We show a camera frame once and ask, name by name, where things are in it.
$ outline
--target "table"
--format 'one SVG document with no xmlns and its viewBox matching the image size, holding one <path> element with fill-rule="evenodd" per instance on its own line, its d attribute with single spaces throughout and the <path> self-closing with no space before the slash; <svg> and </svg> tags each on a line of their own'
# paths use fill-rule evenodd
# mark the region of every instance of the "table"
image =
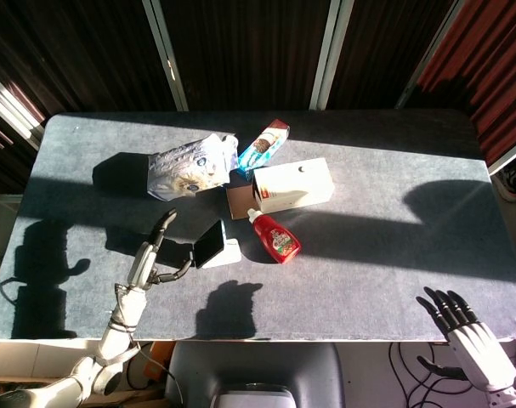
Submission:
<svg viewBox="0 0 516 408">
<path fill-rule="evenodd" d="M 145 194 L 147 154 L 212 132 L 236 133 L 242 151 L 275 118 L 291 132 L 270 164 L 323 156 L 335 184 L 325 204 L 274 214 L 303 245 L 289 264 L 230 220 L 222 188 Z M 439 340 L 415 301 L 423 286 L 457 291 L 516 337 L 516 257 L 468 119 L 361 110 L 52 118 L 0 270 L 0 338 L 100 337 L 114 283 L 171 207 L 168 238 L 194 241 L 222 218 L 243 259 L 153 287 L 137 338 Z"/>
</svg>

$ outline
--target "ketchup bottle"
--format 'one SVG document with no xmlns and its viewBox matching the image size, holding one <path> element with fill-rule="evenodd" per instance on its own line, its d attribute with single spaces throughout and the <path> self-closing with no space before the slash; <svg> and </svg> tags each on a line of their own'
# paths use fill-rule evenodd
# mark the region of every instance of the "ketchup bottle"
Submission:
<svg viewBox="0 0 516 408">
<path fill-rule="evenodd" d="M 270 216 L 250 208 L 248 217 L 265 250 L 279 264 L 285 264 L 301 251 L 301 244 L 295 235 Z"/>
</svg>

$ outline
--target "cardboard box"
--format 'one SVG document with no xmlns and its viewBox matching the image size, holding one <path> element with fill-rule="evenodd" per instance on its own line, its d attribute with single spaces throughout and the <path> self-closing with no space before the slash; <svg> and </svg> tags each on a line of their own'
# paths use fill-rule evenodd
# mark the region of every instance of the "cardboard box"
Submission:
<svg viewBox="0 0 516 408">
<path fill-rule="evenodd" d="M 323 157 L 254 170 L 253 197 L 263 213 L 327 202 L 333 189 Z"/>
</svg>

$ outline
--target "robotic arm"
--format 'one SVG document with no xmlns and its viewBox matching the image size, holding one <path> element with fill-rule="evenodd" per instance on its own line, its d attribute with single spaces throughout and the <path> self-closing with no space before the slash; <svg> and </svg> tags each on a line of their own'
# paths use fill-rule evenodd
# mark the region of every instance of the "robotic arm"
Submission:
<svg viewBox="0 0 516 408">
<path fill-rule="evenodd" d="M 429 287 L 424 287 L 424 291 L 435 306 L 423 297 L 417 297 L 417 301 L 432 316 L 461 368 L 440 367 L 421 356 L 418 361 L 439 376 L 469 380 L 486 393 L 490 408 L 516 408 L 516 369 L 494 333 L 457 293 Z"/>
<path fill-rule="evenodd" d="M 47 387 L 0 395 L 0 408 L 76 408 L 91 394 L 107 395 L 116 389 L 123 363 L 139 352 L 133 333 L 146 306 L 146 291 L 153 284 L 180 279 L 191 266 L 188 259 L 175 274 L 162 275 L 154 266 L 165 230 L 175 218 L 172 209 L 157 222 L 135 255 L 128 283 L 115 285 L 116 307 L 95 355 L 82 358 L 70 376 Z"/>
</svg>

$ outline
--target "brown cardboard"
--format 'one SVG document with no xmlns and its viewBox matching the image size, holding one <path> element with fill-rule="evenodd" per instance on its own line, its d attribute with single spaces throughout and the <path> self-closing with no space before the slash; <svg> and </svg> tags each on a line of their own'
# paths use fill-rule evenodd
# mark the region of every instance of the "brown cardboard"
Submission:
<svg viewBox="0 0 516 408">
<path fill-rule="evenodd" d="M 231 219 L 248 218 L 248 210 L 258 210 L 259 206 L 252 195 L 252 185 L 227 189 L 227 201 L 230 204 Z"/>
</svg>

